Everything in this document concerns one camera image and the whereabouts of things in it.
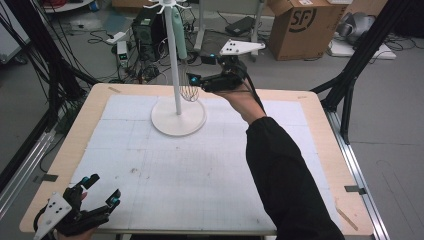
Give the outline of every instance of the wooden table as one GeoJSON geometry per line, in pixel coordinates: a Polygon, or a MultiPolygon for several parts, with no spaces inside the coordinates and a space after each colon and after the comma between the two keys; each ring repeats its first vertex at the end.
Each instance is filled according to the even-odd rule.
{"type": "MultiPolygon", "coordinates": [[[[316,94],[304,91],[257,90],[263,100],[295,101],[302,105],[312,138],[329,187],[340,214],[342,232],[345,236],[368,237],[373,234],[370,217],[358,193],[346,192],[345,186],[356,185],[346,166],[320,101],[316,94]]],[[[55,182],[43,182],[34,196],[20,229],[33,232],[32,223],[38,211],[44,207],[54,191],[63,191],[80,162],[94,128],[96,127],[109,97],[113,94],[172,96],[170,86],[97,84],[91,90],[84,106],[60,148],[48,174],[58,175],[55,182]]],[[[200,98],[216,98],[201,92],[200,98]]]]}

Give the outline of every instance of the floor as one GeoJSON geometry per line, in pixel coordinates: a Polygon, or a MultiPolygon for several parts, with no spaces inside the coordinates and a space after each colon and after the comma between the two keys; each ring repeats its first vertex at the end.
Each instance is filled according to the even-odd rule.
{"type": "MultiPolygon", "coordinates": [[[[63,23],[75,16],[91,21],[94,16],[114,34],[125,31],[135,14],[103,6],[96,13],[80,9],[60,16],[63,23]]],[[[230,22],[237,19],[237,16],[225,16],[230,22]]],[[[216,12],[207,14],[207,18],[208,28],[223,31],[225,22],[216,12]]],[[[272,19],[265,18],[261,33],[269,34],[271,24],[272,19]]],[[[103,43],[89,44],[90,38],[93,36],[87,32],[68,35],[74,55],[93,76],[116,77],[116,60],[110,52],[111,47],[103,43]]],[[[202,51],[217,52],[226,38],[208,32],[202,51]]],[[[417,45],[424,47],[423,39],[415,40],[417,45]]],[[[410,43],[401,42],[405,47],[410,43]]],[[[423,51],[419,48],[397,51],[395,60],[376,60],[369,64],[357,81],[353,97],[351,146],[391,239],[424,239],[421,184],[424,176],[423,51]]],[[[310,90],[337,76],[349,60],[325,55],[316,61],[275,61],[268,49],[260,51],[256,62],[246,56],[242,59],[257,88],[284,90],[310,90]]],[[[201,65],[193,67],[192,71],[207,75],[219,69],[201,65]]],[[[152,84],[170,83],[161,75],[152,84]]],[[[47,109],[46,97],[30,64],[1,66],[0,106],[2,170],[47,109]]],[[[48,168],[58,148],[44,159],[43,168],[48,168]]],[[[5,239],[32,239],[32,234],[20,232],[19,222],[39,186],[36,177],[41,175],[40,169],[34,171],[1,220],[0,235],[5,239]]],[[[94,239],[114,239],[114,236],[96,235],[94,239]]]]}

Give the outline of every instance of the white pole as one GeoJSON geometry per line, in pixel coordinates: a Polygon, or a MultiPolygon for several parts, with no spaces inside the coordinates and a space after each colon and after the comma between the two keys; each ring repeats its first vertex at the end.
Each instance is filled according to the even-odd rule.
{"type": "Polygon", "coordinates": [[[177,115],[181,115],[180,80],[178,77],[177,48],[172,28],[172,7],[165,7],[166,32],[168,34],[169,57],[171,60],[172,82],[174,83],[175,105],[177,115]]]}

